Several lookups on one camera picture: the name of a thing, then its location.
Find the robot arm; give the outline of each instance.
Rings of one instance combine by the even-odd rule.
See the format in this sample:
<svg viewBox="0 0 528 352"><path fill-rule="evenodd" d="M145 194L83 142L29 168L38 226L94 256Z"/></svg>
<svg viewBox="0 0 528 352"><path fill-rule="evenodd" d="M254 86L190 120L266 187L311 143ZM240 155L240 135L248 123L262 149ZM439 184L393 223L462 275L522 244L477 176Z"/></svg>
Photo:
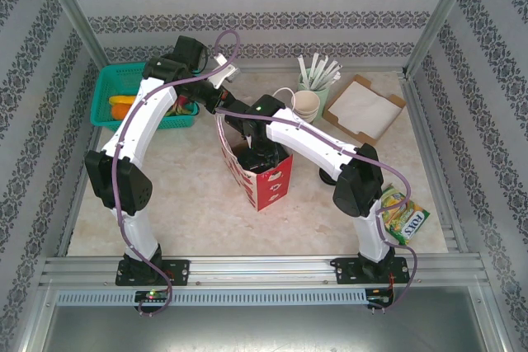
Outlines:
<svg viewBox="0 0 528 352"><path fill-rule="evenodd" d="M135 106L151 91L165 82L191 77L190 70L197 67L201 52L196 55L195 47L199 44L189 38L184 38L186 51L178 50L162 58L151 59L144 70L144 80L140 84ZM194 54L186 59L185 54ZM221 66L225 58L216 57ZM360 240L360 255L376 264L384 261L389 254L389 247L383 243L376 230L375 211L380 207L381 185L383 177L378 167L357 161L344 155L341 151L330 147L314 135L322 135L331 139L343 150L356 152L365 157L377 160L374 148L364 145L357 148L349 143L340 142L310 124L298 119L287 109L284 103L272 96L265 95L255 104L249 106L237 101L222 83L230 79L238 70L229 65L226 69L210 77L209 80L188 83L161 90L151 96L137 111L122 143L118 143L121 128L113 135L101 152L89 152L86 157L87 173L90 177L95 195L102 199L103 204L111 209L116 216L115 201L111 185L111 161L116 152L116 145L122 144L118 164L117 180L124 219L126 236L131 245L142 256L146 257L158 268L161 265L161 248L153 236L145 207L152 194L152 183L143 174L144 154L153 133L167 109L174 103L178 95L183 95L192 101L201 103L210 113L224 108L237 114L267 115L299 123L311 133L301 128L281 122L263 122L258 120L241 120L237 116L226 115L225 120L233 128L243 134L250 143L251 150L258 156L267 158L272 151L277 152L277 145L285 145L316 163L329 178L336 182L333 201L336 206L353 218ZM139 268L142 262L127 247L125 260Z"/></svg>

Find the table surface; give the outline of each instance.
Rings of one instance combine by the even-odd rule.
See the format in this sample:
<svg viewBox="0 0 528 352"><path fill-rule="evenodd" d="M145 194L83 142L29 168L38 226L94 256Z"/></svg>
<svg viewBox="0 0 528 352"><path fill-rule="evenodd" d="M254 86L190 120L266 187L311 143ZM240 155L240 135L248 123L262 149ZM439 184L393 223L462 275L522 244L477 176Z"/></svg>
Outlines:
<svg viewBox="0 0 528 352"><path fill-rule="evenodd" d="M361 73L382 95L402 95L396 73ZM353 77L343 73L329 98ZM296 88L296 73L246 73L226 86L247 102L279 87ZM290 103L288 92L277 94ZM335 138L353 138L317 120L315 126ZM99 148L112 135L103 129ZM419 253L447 252L440 220L422 159L404 109L376 144L379 159L401 171L412 187L412 199L431 213L411 246ZM148 147L143 172L153 182L148 213L165 256L260 256L356 254L359 242L351 219L332 202L333 188L318 177L318 168L294 155L288 195L257 212L224 165L215 118L204 109L188 129L159 130ZM385 185L396 176L384 171ZM84 192L69 256L121 256L120 231L111 212L89 185Z"/></svg>

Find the red paper bag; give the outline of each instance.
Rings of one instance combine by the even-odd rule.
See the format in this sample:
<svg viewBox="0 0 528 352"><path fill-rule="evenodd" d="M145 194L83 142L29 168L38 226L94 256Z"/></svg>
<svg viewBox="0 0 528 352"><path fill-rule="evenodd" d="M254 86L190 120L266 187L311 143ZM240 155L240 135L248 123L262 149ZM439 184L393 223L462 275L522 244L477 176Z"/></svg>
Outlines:
<svg viewBox="0 0 528 352"><path fill-rule="evenodd" d="M216 127L220 138L224 162L237 181L238 185L243 188L251 205L257 211L264 209L269 204L288 194L290 186L291 167L293 165L293 155L279 163L275 168L261 174L256 174L244 170L238 163L237 157L233 154L233 149L241 142L236 142L225 136L223 118L216 116Z"/></svg>

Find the snack bag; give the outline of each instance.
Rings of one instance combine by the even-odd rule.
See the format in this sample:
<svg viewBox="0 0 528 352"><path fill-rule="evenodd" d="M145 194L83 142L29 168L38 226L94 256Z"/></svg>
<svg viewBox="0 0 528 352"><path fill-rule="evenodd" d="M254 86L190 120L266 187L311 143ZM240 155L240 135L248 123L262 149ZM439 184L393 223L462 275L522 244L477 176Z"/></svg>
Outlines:
<svg viewBox="0 0 528 352"><path fill-rule="evenodd" d="M381 195L381 207L387 208L404 199L405 195L390 185ZM382 213L385 229L401 245L407 245L409 243L428 217L429 212L411 200L401 208L391 209Z"/></svg>

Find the white straw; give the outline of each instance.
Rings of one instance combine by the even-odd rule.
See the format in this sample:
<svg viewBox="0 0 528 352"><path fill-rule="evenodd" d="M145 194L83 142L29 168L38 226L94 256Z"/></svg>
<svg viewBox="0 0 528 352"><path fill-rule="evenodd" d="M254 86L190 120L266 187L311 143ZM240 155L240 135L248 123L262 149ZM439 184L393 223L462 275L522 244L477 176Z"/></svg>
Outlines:
<svg viewBox="0 0 528 352"><path fill-rule="evenodd" d="M315 53L313 55L313 59L312 59L312 67L310 68L310 74L308 75L308 81L310 81L312 79L312 76L314 75L315 65L317 64L318 58L319 58L319 53Z"/></svg>
<svg viewBox="0 0 528 352"><path fill-rule="evenodd" d="M317 91L317 85L319 84L319 81L321 79L321 74L323 73L323 69L325 67L325 65L327 64L328 62L328 56L325 56L325 59L324 61L321 61L319 62L319 65L317 66L317 69L315 71L315 77L313 78L313 82L312 82L312 91Z"/></svg>
<svg viewBox="0 0 528 352"><path fill-rule="evenodd" d="M339 69L341 69L341 65L337 65L336 68L334 68L327 76L320 82L321 86L324 86L328 82L331 82L332 79L336 76L336 74L339 72Z"/></svg>
<svg viewBox="0 0 528 352"><path fill-rule="evenodd" d="M306 76L306 67L304 66L303 56L301 55L297 59L299 60L300 73L303 76L304 86L306 87L307 90L309 90L310 85L309 85L309 81L308 81L308 76Z"/></svg>
<svg viewBox="0 0 528 352"><path fill-rule="evenodd" d="M323 73L321 74L320 82L324 80L324 78L332 71L332 69L337 65L337 61L332 61L330 65L323 70Z"/></svg>

